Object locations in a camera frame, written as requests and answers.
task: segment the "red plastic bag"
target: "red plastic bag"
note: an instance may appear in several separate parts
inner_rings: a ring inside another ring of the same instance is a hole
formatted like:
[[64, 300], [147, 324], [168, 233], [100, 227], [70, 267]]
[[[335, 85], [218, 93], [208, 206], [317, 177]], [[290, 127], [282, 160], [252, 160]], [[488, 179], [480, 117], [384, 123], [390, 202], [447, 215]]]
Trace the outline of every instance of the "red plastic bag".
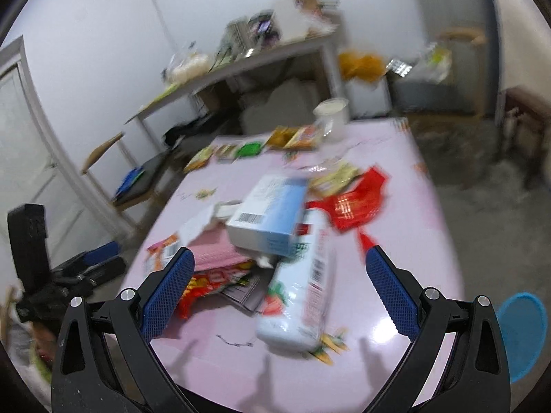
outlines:
[[230, 284], [235, 284], [249, 273], [253, 266], [254, 261], [247, 261], [222, 269], [209, 269], [194, 273], [176, 306], [178, 316], [187, 320], [191, 316], [191, 306], [198, 298], [217, 294]]
[[310, 201], [306, 208], [320, 208], [329, 213], [331, 222], [342, 233], [368, 223], [379, 213], [386, 180], [382, 171], [372, 167], [363, 174], [354, 190]]

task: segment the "table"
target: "table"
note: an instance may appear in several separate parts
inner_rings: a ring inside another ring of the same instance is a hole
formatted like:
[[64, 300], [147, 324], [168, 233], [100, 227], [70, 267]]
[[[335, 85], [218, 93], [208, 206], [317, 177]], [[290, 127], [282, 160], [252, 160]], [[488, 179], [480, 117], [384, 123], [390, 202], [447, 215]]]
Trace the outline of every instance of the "table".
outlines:
[[209, 85], [224, 81], [227, 78], [236, 76], [244, 71], [253, 70], [260, 66], [287, 59], [288, 57], [309, 54], [315, 51], [320, 52], [323, 67], [326, 71], [327, 80], [329, 81], [328, 83], [331, 97], [345, 97], [346, 95], [341, 78], [335, 42], [335, 34], [320, 35], [318, 37], [312, 37], [297, 42], [279, 44], [273, 48], [253, 54], [252, 56], [235, 60], [235, 62], [216, 68], [210, 73], [206, 73], [203, 76], [194, 78], [189, 82], [180, 85], [175, 91], [163, 96], [162, 98], [155, 99], [153, 102], [143, 107], [136, 115], [129, 118], [125, 124], [136, 119], [139, 127], [142, 129], [142, 132], [144, 132], [151, 144], [153, 144], [153, 146], [157, 149], [157, 152], [162, 152], [162, 145], [159, 143], [149, 126], [145, 123], [145, 120], [157, 110], [184, 96], [193, 95]]
[[[389, 176], [381, 213], [366, 226], [396, 266], [410, 270], [423, 286], [463, 299], [463, 281], [433, 185], [403, 119], [347, 125], [351, 145], [345, 159], [364, 169], [377, 164]], [[277, 171], [283, 156], [266, 152], [232, 164], [210, 163], [190, 173], [172, 196], [142, 245], [123, 287], [144, 279], [145, 248], [174, 233], [207, 204], [242, 199], [260, 176]], [[216, 192], [199, 200], [202, 189]], [[269, 352], [254, 340], [254, 317], [225, 299], [198, 302], [188, 322], [172, 319], [152, 341], [174, 381], [216, 403], [242, 412], [258, 406], [273, 412], [361, 412], [382, 388], [409, 345], [398, 335], [375, 288], [353, 232], [335, 234], [337, 263], [326, 331], [347, 328], [350, 348], [332, 353], [333, 366], [315, 358]], [[253, 346], [228, 343], [253, 342]], [[447, 334], [418, 401], [432, 396], [453, 344]]]

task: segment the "pink package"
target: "pink package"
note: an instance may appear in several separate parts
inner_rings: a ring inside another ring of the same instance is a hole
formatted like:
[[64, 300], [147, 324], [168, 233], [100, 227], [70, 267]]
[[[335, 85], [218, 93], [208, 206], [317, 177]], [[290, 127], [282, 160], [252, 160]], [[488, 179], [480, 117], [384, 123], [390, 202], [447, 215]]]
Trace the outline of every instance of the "pink package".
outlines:
[[195, 272], [240, 264], [249, 257], [230, 243], [225, 226], [204, 231], [187, 246], [195, 257]]

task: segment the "pink tablecloth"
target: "pink tablecloth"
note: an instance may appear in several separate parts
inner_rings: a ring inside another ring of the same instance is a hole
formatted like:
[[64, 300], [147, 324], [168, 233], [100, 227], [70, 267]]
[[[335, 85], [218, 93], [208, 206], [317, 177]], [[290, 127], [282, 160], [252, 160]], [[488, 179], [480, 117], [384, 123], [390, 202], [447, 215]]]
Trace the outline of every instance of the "pink tablecloth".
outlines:
[[[378, 165], [389, 176], [384, 207], [366, 230], [396, 266], [410, 270], [423, 287], [434, 286], [448, 298], [462, 299], [463, 282], [453, 245], [432, 183], [405, 126], [398, 120], [348, 125], [345, 144], [355, 147], [345, 159], [362, 169]], [[318, 154], [328, 155], [327, 149]], [[242, 199], [261, 175], [281, 169], [283, 163], [281, 153], [267, 152], [232, 164], [213, 161], [189, 174], [150, 231], [124, 286], [138, 287], [143, 281], [147, 246], [173, 234], [208, 204]], [[216, 192], [200, 200], [196, 194], [203, 189]], [[188, 322], [173, 318], [165, 336], [152, 341], [174, 381], [242, 412], [257, 406], [273, 412], [363, 411], [398, 364], [409, 339], [396, 332], [367, 277], [354, 233], [336, 234], [334, 240], [337, 270], [326, 331], [346, 328], [350, 351], [329, 351], [332, 366], [315, 358], [269, 352], [255, 339], [254, 317], [220, 297], [205, 298]], [[418, 402], [432, 396], [452, 343], [453, 337], [445, 339]]]

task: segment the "yellow snack packet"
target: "yellow snack packet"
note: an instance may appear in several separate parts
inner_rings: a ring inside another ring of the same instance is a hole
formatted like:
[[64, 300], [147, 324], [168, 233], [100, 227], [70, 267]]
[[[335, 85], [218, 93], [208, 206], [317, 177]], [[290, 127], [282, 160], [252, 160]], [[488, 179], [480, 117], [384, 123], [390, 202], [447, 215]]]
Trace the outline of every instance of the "yellow snack packet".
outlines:
[[295, 136], [298, 130], [298, 127], [283, 127], [278, 125], [273, 131], [272, 136], [268, 138], [265, 146], [274, 149], [283, 149], [290, 139]]
[[361, 173], [356, 166], [340, 161], [335, 171], [310, 180], [310, 191], [321, 198], [338, 194]]
[[210, 160], [210, 157], [212, 157], [212, 154], [214, 153], [214, 147], [213, 146], [207, 146], [204, 149], [201, 149], [199, 152], [195, 154], [195, 156], [189, 161], [187, 166], [184, 168], [184, 172], [188, 173], [191, 171], [194, 171], [195, 169], [202, 168], [203, 166], [206, 166], [208, 161]]
[[285, 149], [311, 150], [316, 149], [321, 140], [321, 133], [316, 126], [305, 125], [298, 129], [297, 133], [285, 145]]

